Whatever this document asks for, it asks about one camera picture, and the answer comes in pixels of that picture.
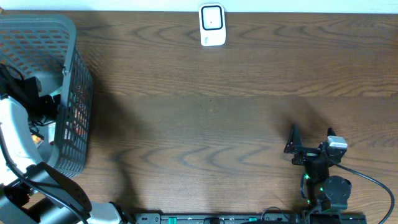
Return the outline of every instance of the black wire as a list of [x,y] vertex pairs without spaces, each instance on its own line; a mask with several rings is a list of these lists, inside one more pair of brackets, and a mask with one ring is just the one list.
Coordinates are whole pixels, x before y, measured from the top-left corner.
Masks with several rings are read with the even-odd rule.
[[273,208],[278,209],[278,210],[282,213],[282,215],[287,219],[287,221],[290,220],[289,218],[287,218],[287,216],[285,215],[284,211],[282,211],[280,208],[278,208],[278,207],[276,207],[276,206],[271,206],[271,207],[267,208],[265,211],[263,211],[263,213],[261,214],[261,220],[264,220],[264,216],[266,215],[266,213],[267,213],[270,209],[273,209]]
[[6,145],[4,143],[3,140],[3,135],[2,135],[2,131],[1,131],[1,127],[0,127],[0,147],[1,147],[1,152],[4,156],[4,159],[6,160],[6,166],[8,166],[8,168],[18,177],[18,179],[28,185],[30,188],[37,190],[38,192],[44,194],[46,197],[50,197],[52,199],[54,199],[55,201],[57,201],[58,203],[62,204],[63,206],[65,206],[67,209],[69,209],[73,214],[76,215],[76,217],[78,219],[81,220],[81,222],[83,224],[88,224],[87,220],[83,218],[83,215],[71,204],[66,203],[65,201],[63,201],[62,199],[58,198],[57,196],[55,196],[54,194],[46,191],[45,189],[39,187],[37,185],[37,183],[26,179],[24,176],[22,176],[15,168],[15,165],[11,162],[10,157],[8,156],[7,152],[6,152]]
[[391,205],[390,205],[390,209],[388,210],[387,214],[384,216],[384,218],[379,222],[379,224],[384,223],[391,215],[392,210],[394,209],[394,205],[395,205],[395,199],[394,199],[394,195],[392,194],[391,190],[385,186],[384,184],[382,184],[381,182],[379,182],[378,180],[373,179],[372,177],[362,174],[358,171],[355,171],[353,169],[347,168],[345,166],[339,165],[337,162],[333,161],[332,159],[329,158],[328,154],[326,153],[326,151],[323,151],[323,155],[326,157],[326,159],[328,160],[328,162],[330,162],[331,164],[343,169],[343,170],[347,170],[348,172],[351,172],[353,174],[356,174],[360,177],[363,177],[367,180],[370,180],[371,182],[374,182],[375,184],[377,184],[378,186],[382,187],[384,190],[387,191],[387,193],[390,195],[391,198]]

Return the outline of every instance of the green component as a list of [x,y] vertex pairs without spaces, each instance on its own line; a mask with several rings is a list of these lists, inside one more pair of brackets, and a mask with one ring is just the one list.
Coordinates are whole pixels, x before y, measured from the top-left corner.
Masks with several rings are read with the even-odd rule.
[[177,218],[169,218],[169,224],[177,224]]

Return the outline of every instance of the white device with black square outline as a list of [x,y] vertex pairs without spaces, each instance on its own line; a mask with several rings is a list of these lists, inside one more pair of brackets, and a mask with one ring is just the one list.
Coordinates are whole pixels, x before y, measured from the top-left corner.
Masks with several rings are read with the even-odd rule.
[[200,42],[203,46],[225,43],[224,7],[220,4],[204,4],[199,8]]

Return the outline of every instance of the gray plastic basket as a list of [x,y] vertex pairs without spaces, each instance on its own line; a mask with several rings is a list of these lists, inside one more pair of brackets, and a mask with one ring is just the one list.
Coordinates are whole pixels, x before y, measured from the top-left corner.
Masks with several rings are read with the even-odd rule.
[[65,176],[79,174],[86,161],[93,80],[76,48],[74,23],[55,14],[0,16],[0,63],[24,78],[37,77],[41,95],[61,93],[56,125],[40,129],[49,138],[53,134],[53,143],[44,141],[38,150]]

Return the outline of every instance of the wooden table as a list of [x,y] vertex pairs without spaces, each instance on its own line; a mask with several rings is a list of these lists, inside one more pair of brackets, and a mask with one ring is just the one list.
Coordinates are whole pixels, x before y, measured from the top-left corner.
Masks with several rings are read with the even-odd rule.
[[[283,154],[292,123],[312,147],[332,126],[349,144],[342,164],[398,192],[398,15],[227,13],[226,44],[204,48],[197,13],[59,13],[95,81],[88,161],[74,178],[91,200],[132,212],[300,210],[303,167]],[[353,184],[349,212],[385,215],[382,188],[331,175]]]

